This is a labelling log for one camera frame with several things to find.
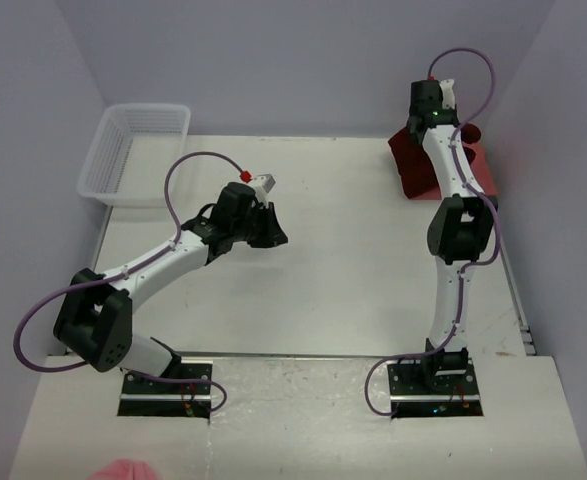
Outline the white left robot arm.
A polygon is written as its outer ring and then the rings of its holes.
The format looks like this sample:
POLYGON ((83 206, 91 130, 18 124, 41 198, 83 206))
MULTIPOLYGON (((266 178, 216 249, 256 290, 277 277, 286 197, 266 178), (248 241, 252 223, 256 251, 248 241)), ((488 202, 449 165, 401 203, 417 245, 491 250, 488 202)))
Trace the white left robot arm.
POLYGON ((176 382, 178 355, 165 343, 133 331, 136 310, 180 277, 228 253, 237 242, 269 249, 287 243, 268 194, 269 174, 231 182, 218 200, 179 227, 179 236, 130 265, 72 279, 54 336, 98 372, 120 368, 154 381, 176 382))

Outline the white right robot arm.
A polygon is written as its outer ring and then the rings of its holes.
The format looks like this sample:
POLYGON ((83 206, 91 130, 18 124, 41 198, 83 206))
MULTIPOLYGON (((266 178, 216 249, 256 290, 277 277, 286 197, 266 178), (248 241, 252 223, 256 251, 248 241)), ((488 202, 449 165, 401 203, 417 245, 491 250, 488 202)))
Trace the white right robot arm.
POLYGON ((461 374, 468 365, 464 291, 489 243, 496 200, 487 197, 464 150, 452 79, 411 84, 407 128, 426 153, 441 203, 427 230, 437 270, 434 320, 425 366, 436 375, 461 374))

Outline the dark red t shirt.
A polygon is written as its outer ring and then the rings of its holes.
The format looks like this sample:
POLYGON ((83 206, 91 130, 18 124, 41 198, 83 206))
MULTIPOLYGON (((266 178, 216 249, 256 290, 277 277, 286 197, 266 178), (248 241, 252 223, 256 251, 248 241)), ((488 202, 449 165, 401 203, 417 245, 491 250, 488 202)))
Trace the dark red t shirt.
MULTIPOLYGON (((497 195, 485 151, 480 143, 481 130, 474 124, 462 128, 464 152, 480 186, 488 195, 497 195)), ((421 146, 412 142, 407 128, 401 129, 389 141, 404 195, 409 200, 440 200, 441 193, 434 168, 421 146)))

